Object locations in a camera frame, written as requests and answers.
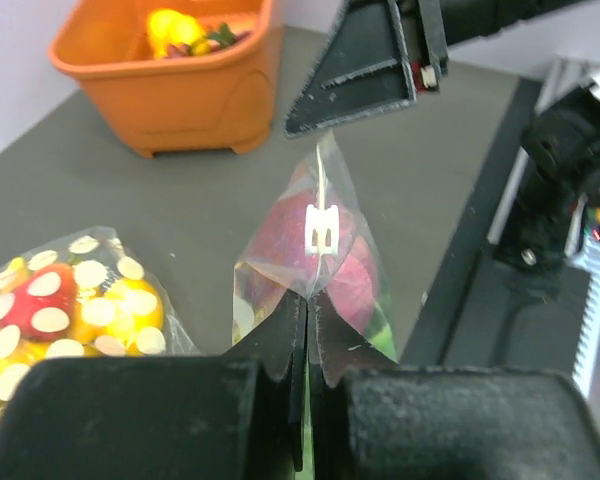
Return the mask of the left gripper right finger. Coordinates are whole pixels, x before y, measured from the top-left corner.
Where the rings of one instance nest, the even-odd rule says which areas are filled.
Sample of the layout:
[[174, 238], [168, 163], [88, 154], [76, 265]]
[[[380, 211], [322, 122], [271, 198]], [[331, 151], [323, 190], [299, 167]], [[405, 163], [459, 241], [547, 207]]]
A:
[[318, 479], [600, 479], [600, 432], [552, 371], [409, 367], [336, 312], [308, 304]]

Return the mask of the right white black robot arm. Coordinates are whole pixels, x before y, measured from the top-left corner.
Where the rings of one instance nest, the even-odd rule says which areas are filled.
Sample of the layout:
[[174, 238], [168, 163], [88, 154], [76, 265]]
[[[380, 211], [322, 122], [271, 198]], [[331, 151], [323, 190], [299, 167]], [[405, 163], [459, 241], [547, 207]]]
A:
[[[296, 137], [413, 106], [439, 89], [451, 46], [558, 10], [557, 1], [345, 1], [290, 107]], [[577, 201], [600, 190], [600, 72], [538, 113], [524, 130], [530, 161], [495, 257], [522, 270], [566, 261]]]

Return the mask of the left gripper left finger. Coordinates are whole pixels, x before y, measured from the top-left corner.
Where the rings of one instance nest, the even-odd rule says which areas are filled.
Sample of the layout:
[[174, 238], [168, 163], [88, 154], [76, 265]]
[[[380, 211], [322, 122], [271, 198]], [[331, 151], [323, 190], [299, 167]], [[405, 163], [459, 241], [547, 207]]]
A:
[[307, 319], [288, 292], [219, 356], [36, 365], [0, 421], [0, 479], [293, 478]]

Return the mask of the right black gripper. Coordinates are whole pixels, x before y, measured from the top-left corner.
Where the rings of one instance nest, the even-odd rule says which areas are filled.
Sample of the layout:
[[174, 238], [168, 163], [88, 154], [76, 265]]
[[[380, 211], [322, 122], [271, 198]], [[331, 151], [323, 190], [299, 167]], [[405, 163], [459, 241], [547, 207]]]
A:
[[440, 89], [448, 61], [440, 1], [344, 1], [286, 115], [285, 135], [406, 108], [416, 90]]

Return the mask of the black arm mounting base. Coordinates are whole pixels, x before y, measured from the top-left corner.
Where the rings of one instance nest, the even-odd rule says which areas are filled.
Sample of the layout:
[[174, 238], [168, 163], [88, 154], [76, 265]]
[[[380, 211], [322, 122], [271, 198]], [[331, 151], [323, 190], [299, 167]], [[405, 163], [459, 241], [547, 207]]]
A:
[[531, 120], [556, 99], [518, 83], [402, 353], [408, 366], [522, 367], [571, 374], [590, 274], [565, 263], [527, 271], [495, 249], [530, 170]]

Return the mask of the polka dot bag with vegetables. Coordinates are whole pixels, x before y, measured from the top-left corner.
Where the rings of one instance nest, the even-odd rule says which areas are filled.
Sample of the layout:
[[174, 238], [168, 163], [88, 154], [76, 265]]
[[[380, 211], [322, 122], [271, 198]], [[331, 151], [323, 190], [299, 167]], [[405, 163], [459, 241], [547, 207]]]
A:
[[[320, 255], [338, 252], [338, 208], [327, 205], [330, 197], [336, 197], [354, 213], [356, 222], [361, 225], [360, 234], [374, 254], [379, 273], [375, 310], [383, 311], [392, 329], [388, 280], [370, 227], [360, 209], [344, 155], [333, 134], [320, 138], [312, 152], [298, 163], [278, 198], [304, 189], [312, 191], [316, 199], [306, 210], [306, 252]], [[236, 263], [242, 259], [246, 247]], [[236, 263], [230, 351], [238, 357], [250, 357], [259, 364], [258, 387], [254, 395], [255, 415], [258, 431], [272, 435], [261, 470], [265, 475], [284, 479], [316, 478], [308, 387], [307, 312], [309, 302], [318, 294], [329, 295], [322, 289], [305, 297], [287, 289], [274, 296], [273, 307], [266, 311], [268, 315], [258, 319], [253, 310], [256, 302], [246, 292], [247, 274]]]

